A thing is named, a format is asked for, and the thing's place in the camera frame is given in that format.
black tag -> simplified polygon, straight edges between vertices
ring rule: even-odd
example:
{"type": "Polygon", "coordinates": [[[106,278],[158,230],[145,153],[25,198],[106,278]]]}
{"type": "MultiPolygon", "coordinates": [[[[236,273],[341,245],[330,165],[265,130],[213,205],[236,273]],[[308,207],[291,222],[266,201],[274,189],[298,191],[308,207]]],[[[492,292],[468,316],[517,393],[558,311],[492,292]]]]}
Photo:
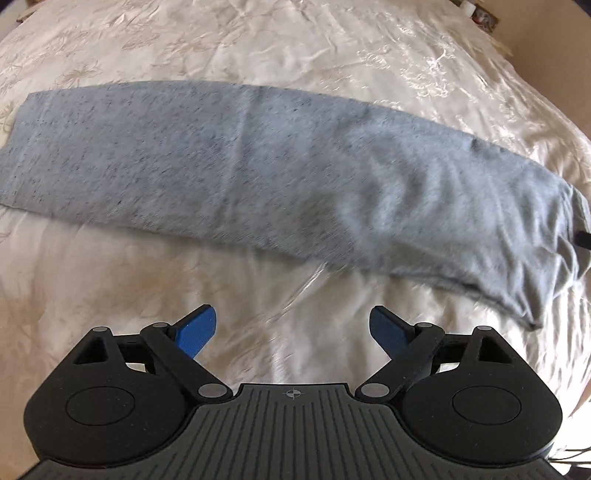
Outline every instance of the black tag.
{"type": "Polygon", "coordinates": [[[587,250],[591,250],[591,233],[583,232],[579,230],[574,235],[574,244],[578,247],[586,248],[587,250]]]}

gray cloth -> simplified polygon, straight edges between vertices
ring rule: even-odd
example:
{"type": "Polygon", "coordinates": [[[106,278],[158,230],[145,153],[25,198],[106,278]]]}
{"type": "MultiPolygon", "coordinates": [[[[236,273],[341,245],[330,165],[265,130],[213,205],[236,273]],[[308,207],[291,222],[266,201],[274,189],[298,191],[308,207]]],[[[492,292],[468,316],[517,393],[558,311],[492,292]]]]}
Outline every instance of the gray cloth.
{"type": "Polygon", "coordinates": [[[355,100],[212,82],[33,93],[0,202],[412,277],[529,327],[583,275],[584,197],[471,135],[355,100]]]}

white bedspread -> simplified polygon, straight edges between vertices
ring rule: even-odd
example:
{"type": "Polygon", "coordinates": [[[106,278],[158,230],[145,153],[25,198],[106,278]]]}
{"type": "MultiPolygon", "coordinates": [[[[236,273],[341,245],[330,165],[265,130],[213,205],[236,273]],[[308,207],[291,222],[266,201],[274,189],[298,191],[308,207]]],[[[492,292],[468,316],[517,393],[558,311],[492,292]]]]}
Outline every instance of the white bedspread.
{"type": "MultiPolygon", "coordinates": [[[[0,144],[36,90],[225,80],[402,109],[538,161],[591,199],[587,138],[448,0],[47,0],[0,44],[0,72],[0,144]]],[[[387,361],[367,325],[384,304],[453,333],[498,329],[567,416],[591,377],[586,289],[576,284],[545,329],[526,333],[482,303],[407,280],[3,209],[0,478],[35,461],[26,401],[95,325],[134,333],[210,303],[219,325],[199,361],[231,386],[355,388],[387,361]]]]}

black cable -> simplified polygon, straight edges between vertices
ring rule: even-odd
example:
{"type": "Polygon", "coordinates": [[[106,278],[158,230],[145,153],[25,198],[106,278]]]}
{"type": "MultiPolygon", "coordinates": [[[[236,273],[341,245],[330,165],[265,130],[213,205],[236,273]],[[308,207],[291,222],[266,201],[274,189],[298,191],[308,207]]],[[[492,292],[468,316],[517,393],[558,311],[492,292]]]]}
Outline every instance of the black cable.
{"type": "Polygon", "coordinates": [[[579,455],[582,455],[584,453],[587,452],[591,452],[591,446],[587,447],[587,448],[583,448],[583,449],[565,449],[562,450],[563,452],[577,452],[574,455],[571,455],[570,457],[564,457],[564,458],[548,458],[548,461],[550,463],[568,463],[571,465],[584,465],[584,464],[588,464],[591,463],[591,459],[587,462],[578,462],[578,461],[568,461],[571,460],[573,458],[577,458],[579,455]]]}

metal pin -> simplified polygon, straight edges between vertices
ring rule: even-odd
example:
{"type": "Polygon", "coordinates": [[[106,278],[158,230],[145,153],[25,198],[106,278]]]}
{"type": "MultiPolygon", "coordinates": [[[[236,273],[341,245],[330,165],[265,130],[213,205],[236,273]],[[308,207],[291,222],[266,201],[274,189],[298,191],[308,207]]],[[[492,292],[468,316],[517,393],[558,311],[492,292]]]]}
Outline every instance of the metal pin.
{"type": "Polygon", "coordinates": [[[379,398],[388,395],[390,389],[381,383],[366,383],[361,387],[361,393],[366,397],[379,398]]]}
{"type": "Polygon", "coordinates": [[[205,385],[201,385],[197,391],[202,397],[219,398],[223,397],[228,389],[219,383],[206,383],[205,385]]]}

